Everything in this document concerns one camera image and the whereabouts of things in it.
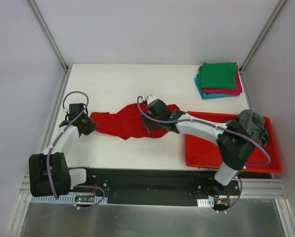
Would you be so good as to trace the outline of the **red t-shirt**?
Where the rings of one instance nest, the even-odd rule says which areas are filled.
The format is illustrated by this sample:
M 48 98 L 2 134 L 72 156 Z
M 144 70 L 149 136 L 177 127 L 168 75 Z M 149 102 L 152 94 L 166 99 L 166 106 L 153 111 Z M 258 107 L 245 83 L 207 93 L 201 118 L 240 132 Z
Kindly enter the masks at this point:
M 129 138 L 161 138 L 167 134 L 164 128 L 148 132 L 136 103 L 129 104 L 115 114 L 93 112 L 90 119 L 97 124 L 96 131 L 102 134 Z

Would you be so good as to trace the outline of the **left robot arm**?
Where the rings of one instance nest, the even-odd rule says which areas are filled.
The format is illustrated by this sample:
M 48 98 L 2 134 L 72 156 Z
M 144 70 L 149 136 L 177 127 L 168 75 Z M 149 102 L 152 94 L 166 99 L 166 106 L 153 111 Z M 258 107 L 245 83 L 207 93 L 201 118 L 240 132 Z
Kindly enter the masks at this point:
M 33 197 L 67 195 L 75 186 L 82 192 L 93 188 L 93 179 L 86 168 L 69 168 L 66 157 L 81 135 L 96 130 L 88 116 L 86 104 L 70 104 L 65 119 L 50 145 L 29 157 L 30 190 Z

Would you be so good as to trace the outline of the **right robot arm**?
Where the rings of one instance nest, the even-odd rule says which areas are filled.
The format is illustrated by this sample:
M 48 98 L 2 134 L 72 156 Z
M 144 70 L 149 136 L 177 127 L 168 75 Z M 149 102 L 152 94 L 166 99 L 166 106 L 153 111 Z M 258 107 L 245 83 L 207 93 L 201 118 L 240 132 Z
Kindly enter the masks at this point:
M 216 145 L 222 157 L 222 164 L 212 181 L 212 191 L 222 195 L 229 189 L 230 181 L 246 165 L 255 149 L 255 141 L 250 138 L 243 127 L 236 121 L 231 123 L 214 123 L 200 119 L 181 110 L 171 111 L 160 99 L 152 96 L 146 98 L 147 111 L 137 106 L 142 116 L 155 122 L 166 131 L 191 135 Z

